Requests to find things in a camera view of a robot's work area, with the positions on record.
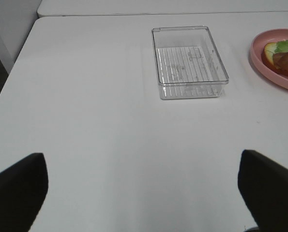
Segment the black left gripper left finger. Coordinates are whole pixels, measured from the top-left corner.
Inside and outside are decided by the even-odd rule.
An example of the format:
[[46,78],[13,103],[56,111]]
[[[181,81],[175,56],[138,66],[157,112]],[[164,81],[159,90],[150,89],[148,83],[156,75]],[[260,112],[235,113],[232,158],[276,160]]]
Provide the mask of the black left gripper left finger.
[[0,232],[28,232],[48,192],[44,155],[33,153],[0,172]]

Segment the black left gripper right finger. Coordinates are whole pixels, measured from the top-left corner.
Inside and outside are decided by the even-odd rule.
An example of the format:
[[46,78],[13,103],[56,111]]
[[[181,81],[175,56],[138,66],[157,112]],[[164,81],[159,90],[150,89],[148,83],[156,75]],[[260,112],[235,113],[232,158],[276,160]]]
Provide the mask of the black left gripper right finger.
[[288,232],[288,169],[255,150],[244,150],[238,189],[261,232]]

